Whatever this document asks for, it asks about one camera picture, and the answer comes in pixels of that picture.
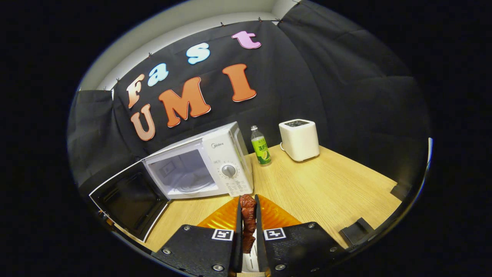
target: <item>letter m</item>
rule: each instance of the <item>letter m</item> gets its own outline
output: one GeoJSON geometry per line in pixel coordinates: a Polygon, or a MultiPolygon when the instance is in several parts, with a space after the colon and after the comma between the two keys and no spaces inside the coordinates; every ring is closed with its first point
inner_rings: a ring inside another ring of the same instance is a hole
{"type": "Polygon", "coordinates": [[[191,78],[183,85],[183,94],[179,97],[174,91],[166,90],[159,95],[159,100],[164,104],[168,118],[167,126],[169,128],[178,125],[181,119],[188,119],[188,107],[191,107],[189,115],[197,117],[206,114],[211,110],[210,106],[205,103],[200,90],[200,77],[191,78]]]}

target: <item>orange letter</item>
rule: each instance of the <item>orange letter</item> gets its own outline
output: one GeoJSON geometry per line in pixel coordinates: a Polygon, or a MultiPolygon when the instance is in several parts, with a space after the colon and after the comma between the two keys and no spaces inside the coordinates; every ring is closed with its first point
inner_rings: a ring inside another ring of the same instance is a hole
{"type": "Polygon", "coordinates": [[[147,104],[143,106],[142,109],[140,110],[145,115],[145,120],[147,121],[147,125],[149,126],[149,130],[147,132],[145,132],[144,128],[142,128],[142,123],[140,123],[139,112],[136,112],[134,115],[132,115],[130,119],[131,122],[133,122],[133,126],[135,126],[135,130],[137,131],[138,137],[144,141],[148,141],[152,139],[155,135],[155,126],[154,126],[154,122],[152,121],[150,109],[151,109],[150,104],[147,104]]]}
{"type": "Polygon", "coordinates": [[[234,90],[232,101],[234,102],[241,102],[256,96],[256,91],[249,87],[249,83],[247,82],[245,75],[245,69],[245,64],[237,64],[226,67],[222,70],[222,73],[228,75],[231,80],[232,89],[234,90]]]}
{"type": "Polygon", "coordinates": [[[172,90],[166,90],[159,95],[159,100],[164,104],[167,113],[167,126],[169,128],[178,125],[181,122],[174,112],[184,120],[188,119],[188,106],[191,106],[189,115],[197,117],[206,114],[211,110],[210,106],[205,103],[202,91],[200,90],[200,77],[194,77],[186,81],[183,85],[183,94],[181,97],[176,95],[172,90]]]}
{"type": "Polygon", "coordinates": [[[137,103],[138,99],[140,98],[139,95],[137,95],[137,92],[140,92],[142,89],[142,84],[140,81],[142,81],[145,78],[145,75],[140,74],[133,83],[131,83],[127,88],[126,91],[128,91],[128,98],[130,98],[130,103],[128,103],[128,108],[133,107],[135,103],[137,103]]]}

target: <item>light blue letter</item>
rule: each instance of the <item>light blue letter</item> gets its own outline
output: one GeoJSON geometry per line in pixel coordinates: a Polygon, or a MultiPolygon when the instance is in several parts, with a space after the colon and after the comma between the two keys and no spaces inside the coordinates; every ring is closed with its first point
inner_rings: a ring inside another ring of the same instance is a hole
{"type": "Polygon", "coordinates": [[[206,60],[210,56],[209,45],[207,43],[200,43],[192,46],[186,51],[186,55],[190,57],[188,62],[191,65],[206,60]]]}
{"type": "Polygon", "coordinates": [[[159,64],[155,68],[151,70],[149,73],[149,81],[147,84],[149,87],[157,84],[157,82],[164,80],[169,74],[169,71],[166,70],[166,64],[159,64]]]}

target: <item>screw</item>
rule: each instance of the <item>screw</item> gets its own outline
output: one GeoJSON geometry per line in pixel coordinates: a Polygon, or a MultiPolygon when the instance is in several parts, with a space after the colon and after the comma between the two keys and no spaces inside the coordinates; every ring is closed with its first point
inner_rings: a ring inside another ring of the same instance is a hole
{"type": "Polygon", "coordinates": [[[215,271],[223,271],[224,270],[224,267],[221,266],[221,265],[214,265],[212,266],[212,268],[215,270],[215,271]]]}

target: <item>sausage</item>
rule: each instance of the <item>sausage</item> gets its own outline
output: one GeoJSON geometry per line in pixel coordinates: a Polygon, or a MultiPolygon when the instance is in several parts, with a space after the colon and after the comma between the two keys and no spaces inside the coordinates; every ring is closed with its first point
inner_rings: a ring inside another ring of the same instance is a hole
{"type": "Polygon", "coordinates": [[[241,204],[241,215],[243,218],[243,253],[251,253],[251,248],[256,240],[253,233],[256,230],[256,201],[248,194],[241,195],[239,198],[241,204]]]}

